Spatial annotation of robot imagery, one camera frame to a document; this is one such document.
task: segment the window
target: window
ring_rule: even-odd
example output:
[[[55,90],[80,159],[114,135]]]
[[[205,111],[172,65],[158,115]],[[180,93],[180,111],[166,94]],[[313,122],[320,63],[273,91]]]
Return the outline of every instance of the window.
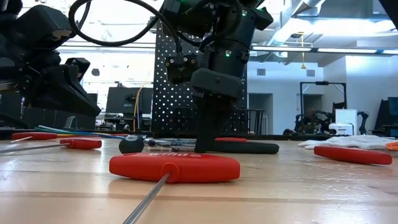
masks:
[[[71,57],[83,57],[91,62],[83,77],[83,88],[98,94],[98,106],[106,109],[108,88],[122,83],[126,87],[152,87],[155,55],[150,52],[126,53],[80,52],[77,48],[60,51],[62,63]]]

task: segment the red plastic handle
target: red plastic handle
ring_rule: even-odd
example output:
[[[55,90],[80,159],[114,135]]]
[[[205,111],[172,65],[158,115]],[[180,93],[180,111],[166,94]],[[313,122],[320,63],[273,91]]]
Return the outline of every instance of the red plastic handle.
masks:
[[[392,157],[385,152],[369,151],[347,147],[315,146],[315,155],[342,162],[357,164],[392,164]]]
[[[217,183],[238,179],[239,162],[233,158],[181,152],[142,152],[114,156],[112,174],[136,180],[159,181],[166,173],[170,183]]]
[[[98,149],[102,147],[102,141],[97,139],[67,138],[61,139],[60,144],[69,144],[69,149]]]
[[[216,138],[216,141],[229,141],[229,142],[248,142],[247,139],[244,138]]]
[[[56,139],[58,135],[55,133],[40,133],[40,132],[14,133],[11,135],[12,140],[18,140],[28,137],[31,137],[29,138],[29,140],[48,140],[48,139]]]

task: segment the cable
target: cable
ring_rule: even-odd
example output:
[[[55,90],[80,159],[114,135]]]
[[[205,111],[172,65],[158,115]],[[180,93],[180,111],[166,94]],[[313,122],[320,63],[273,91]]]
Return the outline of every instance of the cable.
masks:
[[[201,52],[204,52],[205,51],[205,47],[208,44],[210,44],[211,42],[216,41],[216,40],[218,40],[220,38],[226,37],[226,36],[232,34],[233,32],[235,32],[236,29],[238,28],[238,26],[240,25],[241,20],[242,20],[242,5],[239,2],[239,0],[230,0],[230,1],[232,1],[234,3],[235,7],[236,7],[236,17],[235,17],[234,23],[228,29],[225,29],[225,30],[223,30],[222,32],[220,32],[218,34],[211,35],[211,36],[205,38],[202,41],[202,43],[200,45],[200,48],[199,48],[199,50]]]
[[[80,21],[77,21],[77,26],[79,27],[79,29],[81,29],[83,27],[83,24],[86,22],[88,13],[90,11],[90,7],[91,7],[91,1],[86,3],[86,7],[85,7],[85,11],[83,12],[83,16],[81,17]]]
[[[94,43],[94,44],[98,44],[101,46],[105,46],[105,47],[120,47],[122,45],[126,45],[126,44],[131,44],[135,41],[137,41],[138,39],[140,39],[141,37],[143,37],[149,30],[150,28],[152,28],[154,26],[154,24],[157,22],[158,19],[160,19],[164,25],[166,26],[166,28],[169,30],[169,32],[171,33],[174,42],[175,42],[175,51],[177,54],[182,53],[182,46],[181,46],[181,42],[180,39],[177,35],[177,31],[174,29],[173,25],[159,12],[157,11],[155,8],[153,8],[152,6],[148,5],[147,3],[140,1],[140,0],[124,0],[127,2],[131,2],[134,4],[137,4],[145,9],[147,9],[148,11],[150,11],[151,13],[153,13],[156,18],[150,22],[150,24],[148,24],[140,33],[138,33],[136,36],[127,39],[127,40],[121,40],[121,41],[115,41],[115,42],[107,42],[107,41],[102,41],[102,40],[96,40],[93,39],[89,36],[87,36],[86,34],[82,33],[82,31],[80,30],[80,28],[77,26],[76,22],[75,22],[75,15],[77,10],[79,9],[80,6],[84,5],[85,3],[90,2],[91,0],[77,0],[75,1],[69,9],[69,13],[68,13],[68,19],[69,19],[69,23],[73,29],[73,31],[82,39],[84,39],[85,41]]]
[[[185,12],[183,12],[182,14],[188,15],[189,13],[196,11],[198,9],[203,8],[203,6],[206,6],[207,4],[209,4],[210,2],[212,2],[213,0],[201,0],[200,2],[198,2],[196,5],[194,5],[193,7],[191,7],[190,9],[187,9]]]
[[[136,105],[134,106],[134,116],[132,119],[132,131],[136,132],[136,114],[137,114],[137,107],[138,107],[138,100],[139,100],[139,94],[142,90],[142,88],[144,87],[145,84],[142,84],[141,88],[138,90],[137,92],[137,96],[136,96]]]

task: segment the desk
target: desk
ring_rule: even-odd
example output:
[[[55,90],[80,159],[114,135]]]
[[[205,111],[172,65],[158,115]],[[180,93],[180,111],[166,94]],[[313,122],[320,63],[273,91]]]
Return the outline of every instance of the desk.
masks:
[[[166,185],[139,223],[396,223],[397,159],[392,166],[361,166],[315,157],[298,142],[277,143],[278,155],[227,155],[241,162],[235,182]],[[2,149],[6,144],[0,142]],[[2,155],[1,223],[122,223],[154,184],[108,172],[117,145],[106,139],[99,151]]]

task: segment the black cable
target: black cable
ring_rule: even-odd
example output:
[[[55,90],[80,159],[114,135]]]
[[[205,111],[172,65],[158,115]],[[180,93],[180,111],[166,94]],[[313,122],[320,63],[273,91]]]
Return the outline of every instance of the black cable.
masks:
[[[200,48],[199,48],[199,50],[201,52],[204,52],[205,51],[205,47],[208,44],[210,44],[211,42],[216,41],[216,40],[218,40],[220,38],[226,37],[226,36],[232,34],[233,32],[235,32],[236,29],[238,28],[238,26],[240,25],[241,20],[242,20],[242,5],[239,2],[239,0],[231,0],[231,1],[233,1],[234,5],[236,7],[236,17],[235,17],[234,23],[228,29],[225,29],[225,30],[223,30],[222,32],[220,32],[218,34],[211,35],[211,36],[205,38],[202,41],[202,43],[200,45]]]
[[[90,7],[91,7],[91,1],[88,1],[86,3],[85,11],[83,12],[83,16],[81,17],[80,21],[77,21],[77,26],[79,27],[79,29],[81,29],[83,27],[83,24],[86,22],[88,13],[90,11]]]
[[[194,47],[200,47],[201,42],[196,42],[193,40],[188,39],[187,37],[185,37],[181,32],[177,32],[177,35],[184,40],[185,42],[187,42],[188,44],[194,46]]]
[[[174,27],[172,26],[172,24],[160,13],[158,12],[156,9],[154,9],[152,6],[148,5],[145,2],[142,2],[140,0],[125,0],[134,4],[137,4],[145,9],[147,9],[148,11],[150,11],[151,13],[153,13],[156,18],[154,20],[152,20],[140,33],[138,33],[136,36],[127,39],[127,40],[121,40],[121,41],[115,41],[115,42],[107,42],[107,41],[102,41],[102,40],[96,40],[93,39],[89,36],[87,36],[86,34],[82,33],[82,31],[79,29],[79,27],[76,25],[75,22],[75,14],[77,12],[77,10],[79,9],[80,6],[84,5],[85,3],[88,3],[91,0],[77,0],[75,1],[69,9],[69,13],[68,13],[68,18],[69,18],[69,23],[73,29],[73,31],[80,36],[82,39],[84,39],[85,41],[94,43],[94,44],[98,44],[98,45],[102,45],[105,47],[120,47],[122,45],[126,45],[126,44],[131,44],[137,40],[139,40],[141,37],[143,37],[149,30],[150,28],[152,28],[158,19],[160,19],[166,26],[166,28],[169,30],[169,32],[171,33],[174,42],[175,42],[175,51],[176,53],[182,53],[182,47],[181,47],[181,42],[180,39],[178,37],[177,31],[174,29]]]
[[[212,2],[213,0],[201,0],[200,2],[198,2],[196,5],[194,5],[192,8],[187,9],[185,12],[183,12],[182,14],[188,15],[189,13],[199,10],[201,8],[203,8],[203,6],[206,6],[207,4],[209,4],[210,2]]]

